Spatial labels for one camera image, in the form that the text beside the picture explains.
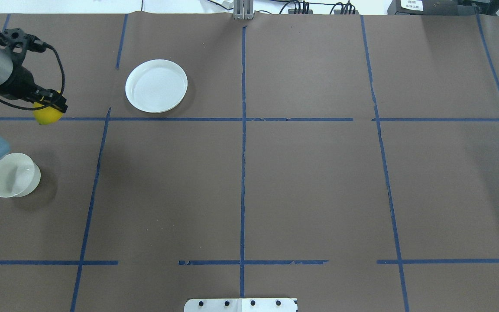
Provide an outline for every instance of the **white plate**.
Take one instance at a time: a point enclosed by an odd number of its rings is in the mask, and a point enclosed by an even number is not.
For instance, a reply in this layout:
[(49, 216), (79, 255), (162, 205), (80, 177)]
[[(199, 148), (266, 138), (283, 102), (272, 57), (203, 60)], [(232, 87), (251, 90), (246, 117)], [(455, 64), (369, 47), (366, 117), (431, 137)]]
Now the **white plate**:
[(162, 113), (182, 101), (188, 77), (182, 67), (166, 59), (153, 59), (138, 65), (126, 79), (126, 98), (137, 109)]

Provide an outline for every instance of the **yellow object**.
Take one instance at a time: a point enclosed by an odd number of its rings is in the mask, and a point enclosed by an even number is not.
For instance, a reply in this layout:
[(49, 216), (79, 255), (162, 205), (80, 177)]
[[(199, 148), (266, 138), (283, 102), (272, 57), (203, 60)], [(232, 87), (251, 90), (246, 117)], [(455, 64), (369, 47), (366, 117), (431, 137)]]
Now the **yellow object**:
[[(34, 102), (34, 107), (43, 106), (37, 101)], [(39, 124), (50, 124), (58, 121), (63, 116), (63, 113), (59, 112), (57, 109), (53, 107), (46, 107), (43, 109), (34, 110), (34, 118)]]

